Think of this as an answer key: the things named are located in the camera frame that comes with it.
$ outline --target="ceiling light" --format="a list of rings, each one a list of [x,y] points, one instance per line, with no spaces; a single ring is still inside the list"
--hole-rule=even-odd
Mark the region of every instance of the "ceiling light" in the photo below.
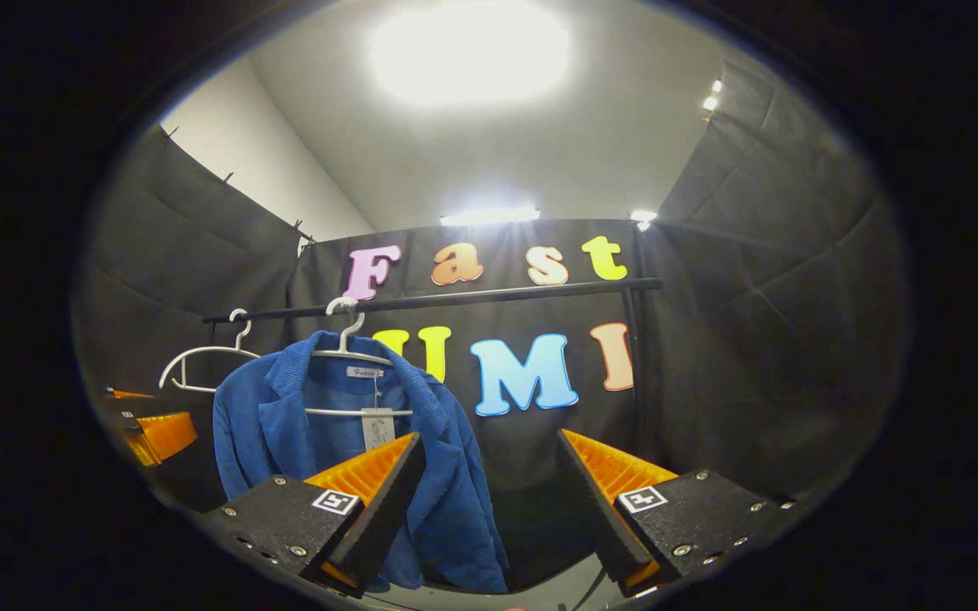
[[[519,221],[533,221],[541,216],[541,212],[535,210],[532,205],[523,208],[485,208],[472,210],[470,212],[459,212],[440,217],[440,224],[445,227],[457,225],[488,225],[490,223],[519,223]]]
[[[629,219],[640,221],[641,223],[651,223],[659,214],[649,210],[633,210],[629,213]]]
[[[372,40],[384,89],[413,104],[472,104],[543,92],[565,70],[568,32],[519,1],[469,0],[412,10]]]

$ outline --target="clothing tag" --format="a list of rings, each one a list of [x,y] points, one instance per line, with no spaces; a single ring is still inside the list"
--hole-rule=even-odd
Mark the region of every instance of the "clothing tag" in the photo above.
[[[365,413],[379,414],[379,418],[363,415],[361,425],[364,426],[364,451],[376,448],[395,440],[395,417],[390,407],[365,407]]]
[[[370,367],[346,367],[346,375],[350,378],[381,378],[384,370],[374,370]]]

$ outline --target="white plastic hanger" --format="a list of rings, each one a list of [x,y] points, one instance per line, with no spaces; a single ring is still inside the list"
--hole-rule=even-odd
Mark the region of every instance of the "white plastic hanger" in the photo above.
[[[237,308],[233,310],[232,314],[229,314],[228,320],[232,322],[236,318],[237,314],[247,314],[247,310],[241,310]],[[233,348],[229,348],[227,345],[203,345],[202,348],[191,348],[186,352],[180,353],[175,359],[168,363],[168,367],[164,367],[164,371],[160,372],[160,382],[156,383],[158,388],[164,388],[164,380],[168,378],[168,372],[171,371],[172,367],[179,363],[179,380],[172,378],[171,382],[176,385],[176,388],[183,388],[183,390],[195,390],[199,392],[217,392],[216,388],[206,388],[203,386],[190,386],[187,384],[187,356],[197,355],[199,352],[232,352],[234,355],[244,355],[251,356],[252,359],[257,359],[259,355],[255,352],[248,352],[247,350],[240,349],[240,340],[244,339],[245,335],[251,333],[251,321],[248,321],[248,326],[245,326],[244,330],[236,336],[236,345]]]
[[[357,305],[357,299],[353,299],[351,297],[339,297],[338,299],[331,300],[330,303],[327,303],[327,316],[331,316],[331,314],[334,314],[334,309],[337,308],[337,306],[342,306],[342,308],[349,308],[352,310],[356,305]],[[346,338],[349,337],[350,333],[354,333],[358,329],[360,329],[362,325],[364,325],[364,312],[358,312],[357,321],[354,322],[351,326],[349,326],[349,328],[342,329],[341,335],[338,336],[338,350],[315,350],[314,352],[312,352],[312,356],[330,356],[330,357],[338,357],[338,359],[357,359],[362,361],[372,361],[372,363],[380,363],[383,365],[388,365],[388,367],[390,367],[391,361],[384,359],[384,357],[364,355],[364,353],[362,352],[350,352],[346,350]],[[373,385],[376,384],[376,378],[373,378],[372,383]],[[380,392],[377,388],[375,394],[373,394],[373,405],[376,407],[379,406],[379,395]],[[358,415],[359,417],[374,417],[374,418],[381,418],[381,415],[383,415],[384,418],[387,418],[387,417],[395,417],[396,415],[413,415],[414,413],[409,410],[404,410],[404,411],[387,412],[386,414],[380,414],[377,412],[366,412],[362,410],[356,410],[356,411],[316,410],[316,409],[311,409],[310,407],[306,407],[304,411],[310,414],[319,414],[319,415]]]
[[[353,299],[352,297],[339,297],[338,299],[331,300],[330,303],[327,303],[327,316],[334,313],[335,306],[343,306],[343,308],[349,308],[352,311],[356,305],[357,299]],[[358,359],[360,361],[372,361],[372,363],[380,363],[390,367],[391,361],[384,359],[383,356],[364,355],[361,352],[350,352],[346,350],[346,338],[349,337],[350,333],[360,330],[362,325],[364,325],[364,312],[358,312],[356,323],[353,323],[352,326],[348,326],[348,328],[343,328],[341,336],[338,336],[338,350],[315,350],[312,352],[312,356],[332,356],[336,357],[336,359]]]

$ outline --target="hanger hook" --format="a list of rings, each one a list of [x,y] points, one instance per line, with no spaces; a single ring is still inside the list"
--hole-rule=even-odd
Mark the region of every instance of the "hanger hook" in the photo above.
[[[357,299],[352,297],[339,297],[327,303],[327,316],[334,314],[334,309],[336,306],[341,306],[341,308],[348,308],[350,313],[353,313],[354,308],[357,308]],[[343,328],[341,335],[338,336],[338,351],[346,351],[346,338],[349,337],[350,333],[356,333],[357,330],[361,329],[364,325],[364,312],[357,313],[357,321],[354,322],[349,328]]]
[[[236,316],[237,316],[237,314],[247,314],[247,313],[248,313],[248,311],[245,310],[244,308],[237,308],[236,310],[233,310],[233,313],[232,314],[229,314],[228,321],[230,323],[236,322]],[[251,333],[251,321],[249,320],[249,321],[247,321],[247,323],[248,323],[248,326],[245,326],[244,330],[241,330],[240,333],[237,333],[237,336],[236,336],[236,349],[237,350],[240,349],[240,340],[244,339],[244,337],[247,336],[248,333]]]

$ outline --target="letter m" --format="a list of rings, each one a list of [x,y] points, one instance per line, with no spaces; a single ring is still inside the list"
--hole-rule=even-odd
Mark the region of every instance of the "letter m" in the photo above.
[[[543,410],[571,406],[579,395],[568,385],[564,347],[568,338],[560,334],[539,335],[531,344],[527,363],[520,364],[508,345],[499,339],[477,341],[470,353],[481,363],[481,403],[474,411],[482,417],[508,413],[501,385],[508,390],[520,410],[531,405],[535,385],[540,386],[536,404]]]

